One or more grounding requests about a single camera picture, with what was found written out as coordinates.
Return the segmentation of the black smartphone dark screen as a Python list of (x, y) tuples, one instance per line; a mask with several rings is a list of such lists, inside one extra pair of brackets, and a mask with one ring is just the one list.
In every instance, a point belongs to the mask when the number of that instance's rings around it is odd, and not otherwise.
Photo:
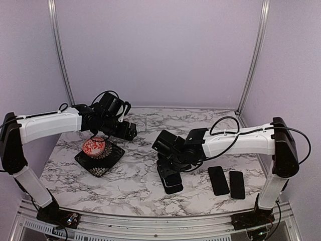
[(175, 173), (166, 177), (161, 177), (161, 180), (166, 188), (172, 188), (182, 184), (180, 173)]

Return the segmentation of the black phone case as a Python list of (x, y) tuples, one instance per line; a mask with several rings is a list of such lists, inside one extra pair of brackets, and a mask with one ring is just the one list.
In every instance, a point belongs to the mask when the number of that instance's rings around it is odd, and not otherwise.
[(181, 192), (183, 190), (183, 185), (182, 184), (179, 184), (179, 185), (175, 185), (175, 186), (170, 186), (170, 187), (167, 187), (166, 185), (164, 186), (164, 190), (165, 190), (165, 193), (167, 195), (171, 195), (171, 194), (175, 194), (175, 193), (178, 193), (178, 192)]

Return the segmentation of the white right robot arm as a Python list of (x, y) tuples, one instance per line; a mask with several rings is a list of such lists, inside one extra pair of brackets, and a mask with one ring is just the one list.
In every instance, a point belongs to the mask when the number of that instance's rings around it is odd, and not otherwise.
[(263, 154), (272, 156), (272, 164), (257, 207), (249, 212), (248, 220), (259, 225), (268, 217), (286, 182), (299, 171), (295, 140), (280, 117), (271, 123), (252, 128), (215, 132), (213, 128), (191, 130), (184, 139), (169, 131), (160, 132), (152, 149), (157, 151), (157, 170), (163, 182), (172, 175), (190, 170), (203, 162), (222, 155)]

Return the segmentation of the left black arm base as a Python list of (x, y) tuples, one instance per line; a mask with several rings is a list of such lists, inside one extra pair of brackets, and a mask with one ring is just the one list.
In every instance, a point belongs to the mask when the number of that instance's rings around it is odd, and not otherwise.
[(61, 225), (71, 229), (76, 229), (79, 224), (79, 213), (60, 209), (58, 203), (54, 200), (48, 206), (39, 208), (36, 219)]

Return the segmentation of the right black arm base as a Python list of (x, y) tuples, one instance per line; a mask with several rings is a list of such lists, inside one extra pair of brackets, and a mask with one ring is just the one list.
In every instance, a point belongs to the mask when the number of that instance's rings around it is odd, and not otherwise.
[(237, 213), (231, 216), (231, 224), (234, 230), (252, 228), (273, 223), (274, 221), (273, 209), (265, 210), (259, 208), (257, 200), (252, 211)]

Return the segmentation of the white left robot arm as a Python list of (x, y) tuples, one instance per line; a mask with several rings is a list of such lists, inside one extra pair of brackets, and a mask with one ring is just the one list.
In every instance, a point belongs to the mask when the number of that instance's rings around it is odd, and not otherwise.
[(123, 120), (130, 110), (129, 103), (105, 108), (95, 103), (78, 104), (65, 110), (35, 115), (7, 113), (1, 125), (1, 163), (4, 172), (12, 175), (23, 189), (44, 209), (44, 216), (52, 223), (63, 220), (63, 211), (53, 203), (54, 198), (28, 166), (23, 145), (31, 141), (67, 132), (102, 132), (126, 141), (137, 135), (136, 125)]

